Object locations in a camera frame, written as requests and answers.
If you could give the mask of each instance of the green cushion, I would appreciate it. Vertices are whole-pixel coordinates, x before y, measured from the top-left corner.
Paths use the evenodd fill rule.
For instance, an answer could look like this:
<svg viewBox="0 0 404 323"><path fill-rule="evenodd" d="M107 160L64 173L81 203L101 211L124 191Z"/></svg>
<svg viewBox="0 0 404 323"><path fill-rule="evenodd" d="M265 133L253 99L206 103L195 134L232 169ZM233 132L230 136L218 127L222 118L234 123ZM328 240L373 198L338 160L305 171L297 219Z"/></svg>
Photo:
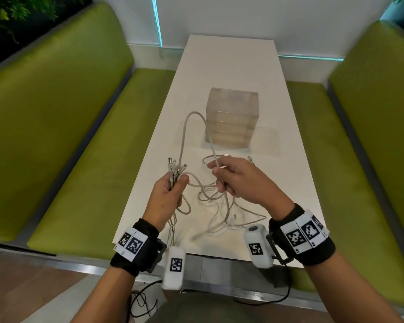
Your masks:
<svg viewBox="0 0 404 323"><path fill-rule="evenodd" d="M404 227L404 32L372 24L329 80Z"/></svg>
<svg viewBox="0 0 404 323"><path fill-rule="evenodd" d="M99 3L0 66L0 242L15 239L132 63Z"/></svg>
<svg viewBox="0 0 404 323"><path fill-rule="evenodd" d="M53 254L112 257L112 239L174 74L135 71L28 246Z"/></svg>
<svg viewBox="0 0 404 323"><path fill-rule="evenodd" d="M323 86L287 87L337 249L382 295L404 304L404 258ZM315 291L304 270L292 276L296 288Z"/></svg>

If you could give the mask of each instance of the wooden floor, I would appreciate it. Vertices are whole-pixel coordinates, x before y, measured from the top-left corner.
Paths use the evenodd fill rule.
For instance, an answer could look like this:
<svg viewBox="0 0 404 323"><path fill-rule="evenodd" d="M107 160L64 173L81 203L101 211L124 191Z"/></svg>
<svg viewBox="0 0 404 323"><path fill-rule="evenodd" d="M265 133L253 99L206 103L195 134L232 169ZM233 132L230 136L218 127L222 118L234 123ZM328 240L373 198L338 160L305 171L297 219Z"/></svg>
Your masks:
<svg viewBox="0 0 404 323"><path fill-rule="evenodd" d="M20 323L86 274L33 266L0 251L0 323ZM165 292L167 299L178 292ZM280 304L242 305L259 322L331 323L328 313Z"/></svg>
<svg viewBox="0 0 404 323"><path fill-rule="evenodd" d="M20 323L85 276L33 266L0 252L0 323Z"/></svg>

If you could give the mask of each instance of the hand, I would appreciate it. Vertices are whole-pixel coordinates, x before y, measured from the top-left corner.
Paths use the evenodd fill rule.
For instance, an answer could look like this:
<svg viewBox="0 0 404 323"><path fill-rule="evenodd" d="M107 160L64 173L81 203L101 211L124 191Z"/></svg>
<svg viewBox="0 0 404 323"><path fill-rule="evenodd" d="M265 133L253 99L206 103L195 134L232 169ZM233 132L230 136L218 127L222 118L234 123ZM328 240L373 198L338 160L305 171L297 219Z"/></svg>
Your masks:
<svg viewBox="0 0 404 323"><path fill-rule="evenodd" d="M223 156L207 164L217 178L219 192L227 190L232 196L263 206L275 220L283 219L295 203L254 164L244 158Z"/></svg>
<svg viewBox="0 0 404 323"><path fill-rule="evenodd" d="M175 209L181 206L181 195L189 181L189 176L183 175L178 179L172 190L169 191L171 188L169 172L165 174L154 184L142 218L161 232L172 217Z"/></svg>

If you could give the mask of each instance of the translucent box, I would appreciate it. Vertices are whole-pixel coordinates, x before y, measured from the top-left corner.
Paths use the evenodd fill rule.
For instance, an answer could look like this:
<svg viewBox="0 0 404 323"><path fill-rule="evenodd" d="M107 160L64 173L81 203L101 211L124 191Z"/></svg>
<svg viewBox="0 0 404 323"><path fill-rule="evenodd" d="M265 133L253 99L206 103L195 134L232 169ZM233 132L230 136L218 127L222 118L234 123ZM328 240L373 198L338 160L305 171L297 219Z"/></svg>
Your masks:
<svg viewBox="0 0 404 323"><path fill-rule="evenodd" d="M206 121L213 144L247 148L258 119L258 93L211 88L206 105ZM206 132L205 141L209 142Z"/></svg>

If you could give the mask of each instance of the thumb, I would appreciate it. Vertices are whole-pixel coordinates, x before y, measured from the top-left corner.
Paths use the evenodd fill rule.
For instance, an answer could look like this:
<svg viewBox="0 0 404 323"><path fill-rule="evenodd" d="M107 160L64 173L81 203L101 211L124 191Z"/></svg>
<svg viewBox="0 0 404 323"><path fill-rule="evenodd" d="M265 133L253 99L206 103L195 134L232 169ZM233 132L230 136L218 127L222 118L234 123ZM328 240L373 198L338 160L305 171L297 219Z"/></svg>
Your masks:
<svg viewBox="0 0 404 323"><path fill-rule="evenodd" d="M235 173L226 168L215 167L212 169L212 174L221 181L231 183Z"/></svg>
<svg viewBox="0 0 404 323"><path fill-rule="evenodd" d="M176 184L173 186L171 193L178 199L181 194L183 193L184 189L186 188L187 184L189 183L190 179L188 175L181 176Z"/></svg>

